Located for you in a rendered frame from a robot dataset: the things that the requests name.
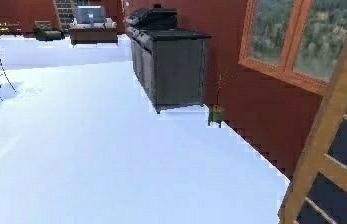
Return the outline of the thin plant in green pot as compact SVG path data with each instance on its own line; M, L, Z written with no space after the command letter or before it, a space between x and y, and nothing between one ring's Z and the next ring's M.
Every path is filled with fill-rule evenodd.
M224 108L219 104L220 93L222 86L225 84L224 78L228 73L228 68L226 68L223 72L221 72L218 76L217 81L217 92L216 92L216 103L212 104L209 108L208 113L208 125L212 123L217 123L218 127L222 126L223 116L224 116Z

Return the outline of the dark grey cupboard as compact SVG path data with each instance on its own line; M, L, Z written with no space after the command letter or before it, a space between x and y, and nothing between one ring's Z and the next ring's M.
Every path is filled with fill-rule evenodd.
M157 113L204 104L209 34L128 27L135 75Z

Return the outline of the black box-shaped appliance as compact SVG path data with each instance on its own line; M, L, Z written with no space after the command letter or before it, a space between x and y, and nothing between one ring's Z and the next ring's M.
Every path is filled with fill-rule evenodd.
M169 30L178 27L177 10L155 4L134 10L127 18L127 30Z

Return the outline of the grey computer monitor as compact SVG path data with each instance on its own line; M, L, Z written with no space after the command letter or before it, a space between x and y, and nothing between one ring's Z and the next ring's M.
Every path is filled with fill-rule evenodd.
M76 8L78 24L104 23L106 11L104 6L78 6Z

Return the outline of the wooden framed window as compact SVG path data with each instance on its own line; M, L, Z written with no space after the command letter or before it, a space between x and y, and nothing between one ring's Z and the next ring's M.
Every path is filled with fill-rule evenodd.
M347 37L347 0L248 0L239 63L322 95Z

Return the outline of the wooden shelf with dark panes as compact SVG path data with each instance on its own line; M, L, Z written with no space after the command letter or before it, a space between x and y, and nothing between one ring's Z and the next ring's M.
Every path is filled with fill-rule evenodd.
M75 18L74 0L53 0L59 28L64 32L68 32L70 24Z

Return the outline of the wooden door with dark panes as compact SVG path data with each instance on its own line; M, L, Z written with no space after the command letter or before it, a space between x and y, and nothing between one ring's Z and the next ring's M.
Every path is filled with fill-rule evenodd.
M347 224L347 37L278 217L278 224Z

